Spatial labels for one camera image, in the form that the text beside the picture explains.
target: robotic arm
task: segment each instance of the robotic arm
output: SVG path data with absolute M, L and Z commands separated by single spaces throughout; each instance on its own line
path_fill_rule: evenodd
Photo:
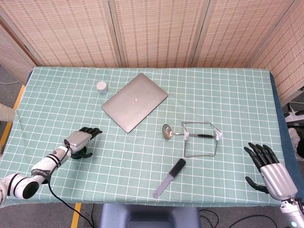
M 265 186 L 257 185 L 250 177 L 245 177 L 248 184 L 255 190 L 270 194 L 272 198 L 281 201 L 281 212 L 289 223 L 296 228 L 304 228 L 304 208 L 302 200 L 295 198 L 298 192 L 285 166 L 279 162 L 268 146 L 249 143 L 244 147 L 257 169 L 261 173 Z
M 21 200 L 31 198 L 38 191 L 40 184 L 48 183 L 52 172 L 70 157 L 73 159 L 91 157 L 93 154 L 86 153 L 85 145 L 100 133 L 102 131 L 98 128 L 83 127 L 68 136 L 64 140 L 64 144 L 55 149 L 53 153 L 35 164 L 31 170 L 32 177 L 14 173 L 0 180 L 0 205 L 7 196 L 15 196 Z

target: table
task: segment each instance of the table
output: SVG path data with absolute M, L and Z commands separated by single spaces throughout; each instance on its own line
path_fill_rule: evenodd
M 101 104 L 139 73 L 169 97 L 126 134 Z M 109 85 L 105 95 L 95 88 L 101 80 Z M 152 193 L 183 154 L 182 137 L 165 141 L 162 125 L 167 123 L 178 132 L 183 120 L 211 121 L 223 130 L 223 140 L 215 157 L 186 159 L 182 172 L 154 199 Z M 32 165 L 83 126 L 97 126 L 104 133 L 88 144 L 94 153 L 91 158 L 69 160 L 53 174 L 53 190 L 67 202 L 195 207 L 279 204 L 245 182 L 245 176 L 250 176 L 263 183 L 243 150 L 248 142 L 269 145 L 284 162 L 267 70 L 36 67 L 16 111 L 0 177 L 15 172 L 30 176 Z M 189 153 L 214 148 L 210 141 L 192 140 L 187 144 Z M 42 186 L 30 200 L 9 198 L 4 206 L 53 201 L 57 200 L 48 187 Z

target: cleaning brush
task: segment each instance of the cleaning brush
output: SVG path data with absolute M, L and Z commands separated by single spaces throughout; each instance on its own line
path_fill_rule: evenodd
M 165 190 L 165 188 L 170 184 L 172 180 L 179 174 L 181 169 L 185 166 L 186 161 L 184 159 L 179 159 L 179 161 L 173 166 L 173 168 L 169 171 L 166 179 L 163 180 L 161 185 L 157 188 L 157 190 L 153 193 L 154 198 L 159 198 L 161 193 Z

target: black robotic finger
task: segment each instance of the black robotic finger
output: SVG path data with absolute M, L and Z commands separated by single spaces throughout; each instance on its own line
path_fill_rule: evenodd
M 93 155 L 93 153 L 86 153 L 86 147 L 82 148 L 80 151 L 71 154 L 71 158 L 80 159 L 80 158 L 89 158 Z
M 269 153 L 259 144 L 256 144 L 256 147 L 261 151 L 261 153 L 264 156 L 264 158 L 266 159 L 267 163 L 272 164 L 273 161 L 272 161 Z
M 244 147 L 244 150 L 249 154 L 251 157 L 253 163 L 256 165 L 259 172 L 261 172 L 261 167 L 263 166 L 260 159 L 257 157 L 256 153 L 254 153 L 251 149 L 248 147 Z
M 245 180 L 248 182 L 248 184 L 254 188 L 255 190 L 257 191 L 261 191 L 261 192 L 264 192 L 266 194 L 269 194 L 269 191 L 267 189 L 266 186 L 263 186 L 263 185 L 257 185 L 256 183 L 253 182 L 253 180 L 251 180 L 250 177 L 245 177 Z
M 92 134 L 94 131 L 96 131 L 96 128 L 89 128 L 90 130 L 88 131 L 89 134 Z
M 84 132 L 89 133 L 90 130 L 92 130 L 91 127 L 89 127 L 88 129 L 86 129 Z
M 252 143 L 248 143 L 248 145 L 253 149 L 253 151 L 256 153 L 256 155 L 258 156 L 258 158 L 260 159 L 262 166 L 267 165 L 266 159 L 263 157 L 262 153 L 260 152 L 260 150 Z
M 84 132 L 86 129 L 87 129 L 87 127 L 83 127 L 83 128 L 81 128 L 79 131 L 80 131 L 80 132 Z
M 99 128 L 94 128 L 94 129 L 92 130 L 92 133 L 90 133 L 90 134 L 92 135 L 91 140 L 92 140 L 93 138 L 95 138 L 95 137 L 96 137 L 98 134 L 100 134 L 100 133 L 102 133 L 102 131 L 100 131 Z
M 272 149 L 269 146 L 264 144 L 263 147 L 269 153 L 269 155 L 274 163 L 280 163 L 278 158 L 276 157 L 275 153 L 272 151 Z

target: laptop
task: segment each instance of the laptop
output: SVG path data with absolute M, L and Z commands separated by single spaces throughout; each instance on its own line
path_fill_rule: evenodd
M 139 74 L 105 102 L 102 109 L 129 133 L 167 96 L 153 81 Z

